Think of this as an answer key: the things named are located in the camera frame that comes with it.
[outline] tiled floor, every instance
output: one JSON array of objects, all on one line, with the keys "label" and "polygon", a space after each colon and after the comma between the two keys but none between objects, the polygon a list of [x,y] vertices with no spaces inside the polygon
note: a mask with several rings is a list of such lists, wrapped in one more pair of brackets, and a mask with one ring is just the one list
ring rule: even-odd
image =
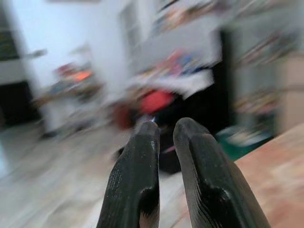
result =
[{"label": "tiled floor", "polygon": [[[112,155],[129,132],[106,127],[60,142],[40,134],[32,124],[0,133],[0,227],[94,228]],[[181,174],[160,183],[160,228],[190,228]]]}]

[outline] green object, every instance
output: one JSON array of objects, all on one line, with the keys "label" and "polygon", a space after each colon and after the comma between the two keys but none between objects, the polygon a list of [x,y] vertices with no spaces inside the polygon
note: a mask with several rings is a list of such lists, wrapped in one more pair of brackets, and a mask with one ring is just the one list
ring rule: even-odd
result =
[{"label": "green object", "polygon": [[217,141],[220,143],[223,151],[228,155],[228,157],[236,161],[246,154],[252,152],[256,148],[262,146],[266,142],[270,141],[273,136],[269,133],[259,133],[252,139],[244,143],[234,143],[231,140],[231,136],[240,131],[238,126],[232,126],[226,128],[225,130],[219,132],[216,135]]}]

